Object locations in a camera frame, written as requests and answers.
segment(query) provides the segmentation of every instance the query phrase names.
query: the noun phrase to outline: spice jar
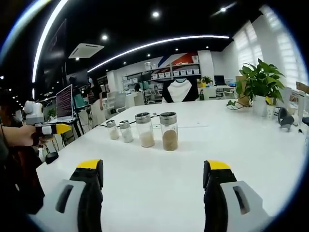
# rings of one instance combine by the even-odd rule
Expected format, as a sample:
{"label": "spice jar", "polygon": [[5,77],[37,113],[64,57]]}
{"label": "spice jar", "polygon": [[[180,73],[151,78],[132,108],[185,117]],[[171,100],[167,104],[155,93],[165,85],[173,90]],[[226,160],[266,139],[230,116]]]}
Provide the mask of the spice jar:
{"label": "spice jar", "polygon": [[114,120],[110,120],[106,122],[108,133],[110,134],[111,140],[119,139],[119,134],[117,131],[116,123]]}
{"label": "spice jar", "polygon": [[155,145],[153,125],[149,113],[135,115],[137,129],[139,131],[141,146],[151,147]]}
{"label": "spice jar", "polygon": [[128,120],[119,122],[119,128],[125,143],[131,143],[133,141],[133,135],[131,126]]}
{"label": "spice jar", "polygon": [[178,126],[175,112],[166,112],[160,115],[163,148],[174,151],[178,148]]}

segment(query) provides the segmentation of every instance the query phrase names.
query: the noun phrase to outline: ceiling light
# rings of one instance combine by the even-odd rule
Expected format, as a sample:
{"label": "ceiling light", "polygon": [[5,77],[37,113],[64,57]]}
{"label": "ceiling light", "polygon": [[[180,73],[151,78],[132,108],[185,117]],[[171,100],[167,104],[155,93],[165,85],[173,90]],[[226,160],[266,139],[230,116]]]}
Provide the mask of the ceiling light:
{"label": "ceiling light", "polygon": [[117,56],[114,56],[98,65],[96,65],[95,67],[93,67],[92,69],[88,70],[87,73],[90,73],[92,72],[93,70],[101,67],[102,65],[108,63],[108,62],[111,62],[112,60],[114,59],[117,59],[119,57],[122,57],[126,54],[129,54],[131,52],[135,52],[137,50],[140,50],[140,49],[143,49],[143,48],[146,48],[146,47],[150,47],[150,46],[154,46],[154,45],[157,45],[157,44],[163,44],[163,43],[167,43],[167,42],[172,42],[172,41],[177,41],[177,40],[188,40],[188,39],[202,39],[202,38],[216,38],[216,39],[229,39],[230,37],[228,36],[222,36],[222,35],[193,35],[193,36],[183,36],[183,37],[177,37],[177,38],[172,38],[172,39],[167,39],[167,40],[160,40],[160,41],[156,41],[156,42],[153,42],[153,43],[148,43],[148,44],[145,44],[145,45],[142,45],[142,46],[139,46],[139,47],[136,47],[136,48],[133,48],[131,50],[128,50],[126,52],[123,52]]}
{"label": "ceiling light", "polygon": [[38,69],[38,65],[39,65],[39,60],[40,60],[40,56],[41,56],[41,52],[43,49],[43,45],[44,42],[46,40],[47,34],[50,30],[50,28],[52,27],[56,17],[58,16],[58,14],[60,13],[60,11],[62,10],[62,8],[64,7],[64,5],[68,2],[69,0],[61,0],[58,5],[56,6],[56,8],[54,9],[54,11],[52,12],[52,14],[50,15],[45,28],[43,30],[43,33],[41,35],[39,44],[38,44],[38,48],[37,48],[37,52],[35,54],[35,59],[34,59],[34,63],[33,63],[33,72],[32,72],[32,82],[34,83],[36,80],[36,75],[37,75],[37,69]]}
{"label": "ceiling light", "polygon": [[158,11],[153,12],[153,17],[158,18],[160,16]]}

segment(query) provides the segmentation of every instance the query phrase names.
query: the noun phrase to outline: ceiling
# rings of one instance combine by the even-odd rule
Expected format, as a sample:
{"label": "ceiling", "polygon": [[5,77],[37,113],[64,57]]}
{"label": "ceiling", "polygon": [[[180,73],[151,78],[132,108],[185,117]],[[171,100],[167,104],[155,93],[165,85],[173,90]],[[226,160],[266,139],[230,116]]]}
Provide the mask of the ceiling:
{"label": "ceiling", "polygon": [[[25,31],[16,39],[5,62],[0,67],[1,87],[11,88],[18,95],[22,103],[31,97],[31,89],[36,89],[36,99],[43,99],[43,94],[49,91],[56,93],[61,88],[61,76],[55,76],[49,89],[42,84],[33,85],[32,68],[44,25],[58,1],[51,1],[26,27]],[[188,35],[226,35],[232,37],[248,20],[256,19],[263,1],[237,1],[226,12],[212,16],[222,7],[226,7],[233,0],[191,0],[180,4],[178,0],[71,0],[61,11],[49,35],[55,34],[57,28],[67,19],[66,57],[80,43],[98,44],[105,46],[91,58],[66,60],[67,74],[82,69],[90,69],[115,55],[134,47],[155,42],[162,39]],[[152,13],[158,11],[160,16],[154,18]],[[90,75],[100,77],[106,74],[106,69],[115,70],[126,65],[152,58],[174,54],[205,50],[222,51],[232,39],[192,39],[170,42],[148,47],[121,58],[91,72]]]}

